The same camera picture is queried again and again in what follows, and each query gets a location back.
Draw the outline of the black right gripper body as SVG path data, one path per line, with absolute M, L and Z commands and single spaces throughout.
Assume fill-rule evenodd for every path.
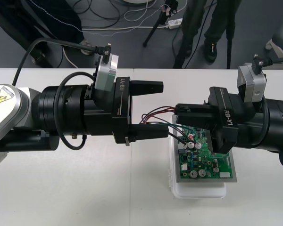
M 240 94 L 226 88 L 210 87 L 208 128 L 213 138 L 213 150 L 226 154 L 234 146 L 255 148 L 260 144 L 260 131 L 250 128 L 250 122 L 260 110 L 259 103 L 244 102 Z

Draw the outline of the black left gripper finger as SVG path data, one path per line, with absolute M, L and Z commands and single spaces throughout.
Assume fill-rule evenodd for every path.
M 163 93 L 162 81 L 131 81 L 131 96 Z
M 131 125 L 131 142 L 168 137 L 168 126 L 160 124 Z

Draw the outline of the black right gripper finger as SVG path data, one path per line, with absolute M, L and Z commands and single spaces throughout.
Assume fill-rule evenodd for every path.
M 180 112 L 176 111 L 176 122 L 185 126 L 212 130 L 222 125 L 224 112 Z
M 215 107 L 208 104 L 191 104 L 189 107 L 190 111 L 193 113 L 214 113 Z

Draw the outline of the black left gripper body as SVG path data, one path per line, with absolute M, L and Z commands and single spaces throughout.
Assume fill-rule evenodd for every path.
M 111 92 L 93 89 L 84 99 L 83 122 L 88 135 L 112 135 L 117 144 L 130 145 L 130 82 L 130 77 L 118 77 Z

